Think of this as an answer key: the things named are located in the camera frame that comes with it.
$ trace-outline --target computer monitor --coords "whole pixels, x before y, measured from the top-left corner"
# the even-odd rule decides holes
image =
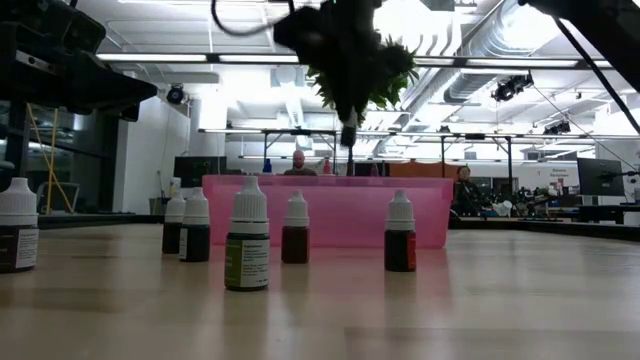
[[[591,196],[624,196],[622,164],[616,160],[578,158],[580,194]]]

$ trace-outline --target yellow pole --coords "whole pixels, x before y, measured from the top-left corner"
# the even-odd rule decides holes
[[[33,128],[36,130],[36,139],[38,139],[38,143],[40,144],[40,149],[43,150],[42,156],[44,157],[44,161],[47,163],[47,167],[49,168],[49,170],[51,170],[53,169],[53,167],[51,167],[51,163],[49,162],[49,158],[47,157],[47,154],[44,153],[44,147],[42,146],[42,140],[40,139],[40,131],[38,130],[38,124],[36,123],[36,119],[33,116],[33,111],[31,110],[30,104],[27,104],[27,110],[29,112],[29,117],[31,118],[31,125],[33,125]],[[53,174],[53,181],[56,183],[58,190],[60,190],[60,194],[62,194],[62,198],[64,199],[64,203],[67,205],[67,209],[69,209],[70,213],[73,213],[73,208],[71,207],[71,203],[67,198],[67,194],[65,194],[64,191],[62,190],[62,186],[60,186],[60,182],[58,181],[58,177],[56,176],[56,173],[52,173],[52,174]]]
[[[53,169],[56,152],[56,130],[58,129],[58,109],[53,115],[53,135],[51,135],[51,167],[49,168],[49,189],[47,190],[47,215],[51,214],[51,189],[53,187]]]

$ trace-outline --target chair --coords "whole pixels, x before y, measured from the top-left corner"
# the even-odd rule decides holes
[[[76,202],[78,201],[78,194],[80,194],[80,184],[76,183],[60,183],[60,187],[64,191],[65,195],[67,195],[67,199],[71,203],[71,212],[76,211]],[[43,182],[38,186],[38,191],[36,192],[36,196],[38,199],[38,212],[41,214],[46,214],[47,212],[47,190],[49,189],[49,182]],[[64,202],[64,198],[60,194],[60,190],[58,186],[54,183],[51,187],[53,193],[51,194],[51,210],[52,211],[65,211],[68,212],[67,204]]]

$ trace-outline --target ceiling light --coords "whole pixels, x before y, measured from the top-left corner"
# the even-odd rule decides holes
[[[527,75],[528,70],[509,70],[509,69],[460,69],[463,74],[472,75]]]
[[[581,135],[527,135],[530,139],[580,139]]]
[[[297,64],[296,55],[220,55],[223,63],[287,63]]]
[[[451,66],[451,65],[453,65],[453,59],[438,59],[438,58],[429,58],[429,57],[416,56],[416,57],[414,57],[413,61],[418,66],[438,67],[438,66]]]
[[[399,136],[424,136],[424,137],[441,137],[441,136],[453,136],[453,134],[438,134],[438,133],[433,133],[433,132],[401,132],[401,133],[397,133],[396,135]]]
[[[358,131],[357,135],[362,136],[388,136],[391,135],[390,131]]]
[[[578,64],[578,60],[553,60],[553,59],[469,59],[467,60],[468,66],[496,66],[496,67],[523,67],[523,68],[537,68],[537,67],[561,67],[571,68]]]
[[[596,60],[594,61],[597,67],[599,68],[611,68],[611,63],[606,60]]]
[[[261,134],[262,130],[258,129],[199,129],[198,131],[205,133],[218,134]]]
[[[532,85],[531,74],[511,76],[506,81],[498,82],[498,87],[491,93],[491,97],[497,102],[509,101]]]
[[[207,62],[203,54],[98,54],[98,59],[109,62],[147,62],[147,63],[180,63]]]
[[[118,0],[120,4],[143,5],[210,5],[209,0]]]

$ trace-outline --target black cable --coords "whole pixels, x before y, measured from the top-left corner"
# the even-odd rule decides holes
[[[580,56],[582,56],[584,61],[586,61],[586,63],[589,64],[589,66],[591,67],[591,70],[593,70],[593,72],[596,74],[596,77],[598,78],[598,80],[600,80],[600,82],[602,83],[604,88],[607,90],[609,95],[611,95],[611,97],[613,98],[613,101],[615,101],[616,105],[620,107],[620,111],[624,113],[624,115],[627,117],[627,120],[629,120],[629,122],[631,123],[631,126],[633,126],[636,132],[640,134],[640,125],[638,125],[638,123],[636,122],[636,119],[631,114],[631,111],[629,111],[629,108],[627,107],[627,105],[624,103],[624,101],[622,101],[622,99],[620,99],[620,96],[618,95],[618,93],[613,89],[613,86],[611,86],[611,83],[609,83],[609,80],[607,80],[607,78],[604,76],[600,68],[598,68],[598,66],[593,61],[593,59],[591,59],[591,56],[589,56],[589,54],[584,50],[582,45],[580,45],[578,40],[576,40],[575,36],[573,36],[571,31],[569,31],[569,29],[567,29],[566,26],[564,26],[564,24],[562,23],[562,21],[560,21],[560,19],[554,16],[553,21],[555,21],[556,25],[558,26],[560,31],[564,34],[564,36],[566,36],[567,40],[569,40],[571,45],[573,45],[573,47],[578,51],[578,53],[580,53]]]
[[[291,10],[292,5],[293,5],[293,0],[289,0],[290,4],[289,4],[289,9]],[[216,2],[217,0],[211,0],[211,16],[213,17],[213,22],[216,23],[216,25],[220,28],[220,30],[222,30],[222,32],[224,32],[227,35],[231,35],[231,36],[252,36],[252,35],[256,35],[259,34],[269,28],[272,28],[278,21],[273,21],[273,22],[269,22],[266,23],[264,25],[260,25],[257,26],[253,29],[249,29],[249,30],[232,30],[229,29],[228,27],[222,25],[222,23],[220,22],[220,18],[218,17],[218,14],[216,12]]]
[[[556,109],[558,113],[560,113],[567,121],[572,123],[573,126],[577,127],[578,130],[582,131],[587,137],[591,138],[591,140],[593,140],[596,144],[600,145],[603,149],[607,150],[611,155],[615,156],[618,160],[623,162],[625,165],[632,168],[633,170],[636,170],[636,168],[633,167],[633,165],[631,165],[629,162],[627,162],[626,160],[618,156],[618,154],[614,153],[611,149],[609,149],[600,141],[598,141],[598,139],[594,138],[591,134],[586,132],[582,127],[580,127],[580,125],[576,124],[575,121],[573,121],[570,117],[568,117],[562,110],[560,110],[560,108],[556,106],[556,104],[553,103],[553,101],[551,101],[545,94],[543,94],[542,91],[540,91],[540,89],[538,89],[537,86],[533,85],[533,88],[536,89],[536,91],[540,94],[540,96],[542,96],[551,106],[553,106],[553,108]]]

